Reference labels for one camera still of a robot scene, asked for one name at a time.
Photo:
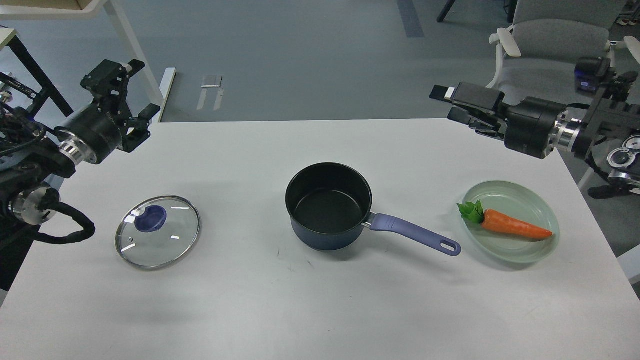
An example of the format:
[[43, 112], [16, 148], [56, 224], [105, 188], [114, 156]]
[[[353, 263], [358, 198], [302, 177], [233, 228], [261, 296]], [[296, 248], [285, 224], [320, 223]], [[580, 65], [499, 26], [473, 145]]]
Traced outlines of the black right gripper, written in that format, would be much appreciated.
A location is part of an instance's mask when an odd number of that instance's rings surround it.
[[501, 141], [508, 150], [538, 159], [550, 153], [550, 135], [558, 116], [567, 109], [566, 104], [528, 96], [517, 105], [506, 105], [504, 123], [493, 115], [499, 112], [505, 93], [468, 82], [457, 86], [435, 85], [429, 98], [458, 106], [450, 109], [448, 120], [467, 126], [478, 135]]

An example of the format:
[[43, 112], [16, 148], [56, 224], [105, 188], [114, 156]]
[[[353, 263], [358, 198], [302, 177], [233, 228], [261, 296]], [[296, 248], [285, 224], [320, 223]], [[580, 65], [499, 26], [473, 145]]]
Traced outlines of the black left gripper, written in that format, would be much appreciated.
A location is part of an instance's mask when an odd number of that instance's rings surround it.
[[93, 96], [92, 103], [54, 128], [54, 135], [61, 142], [59, 150], [75, 166], [82, 162], [101, 164], [118, 147], [132, 153], [150, 138], [149, 127], [161, 110], [158, 105], [148, 104], [138, 116], [124, 118], [119, 127], [110, 114], [128, 111], [130, 79], [145, 67], [137, 59], [128, 63], [105, 59], [82, 78], [80, 86]]

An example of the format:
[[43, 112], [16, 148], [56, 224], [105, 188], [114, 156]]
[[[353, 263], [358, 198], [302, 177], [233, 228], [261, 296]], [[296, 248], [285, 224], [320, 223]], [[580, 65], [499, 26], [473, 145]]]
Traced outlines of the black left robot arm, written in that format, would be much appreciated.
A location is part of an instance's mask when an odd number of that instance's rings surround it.
[[89, 105], [51, 129], [35, 111], [7, 105], [1, 96], [1, 289], [8, 292], [32, 244], [80, 243], [95, 234], [94, 223], [61, 201], [53, 178], [69, 179], [83, 162], [101, 164], [114, 151], [133, 152], [150, 136], [160, 111], [148, 104], [137, 116], [127, 103], [130, 79], [146, 68], [103, 60], [82, 79]]

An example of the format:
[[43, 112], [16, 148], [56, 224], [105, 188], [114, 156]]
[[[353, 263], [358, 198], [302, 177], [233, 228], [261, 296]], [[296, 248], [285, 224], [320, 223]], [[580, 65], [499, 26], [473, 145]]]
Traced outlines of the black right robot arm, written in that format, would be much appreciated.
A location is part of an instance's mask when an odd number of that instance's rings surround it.
[[588, 105], [532, 96], [508, 105], [502, 91], [467, 82], [436, 85], [429, 96], [452, 105], [449, 120], [508, 150], [539, 159], [553, 150], [572, 153], [606, 181], [588, 195], [611, 199], [639, 188], [639, 106], [627, 102], [638, 76], [617, 75], [608, 58], [583, 57], [574, 67], [574, 89], [591, 98]]

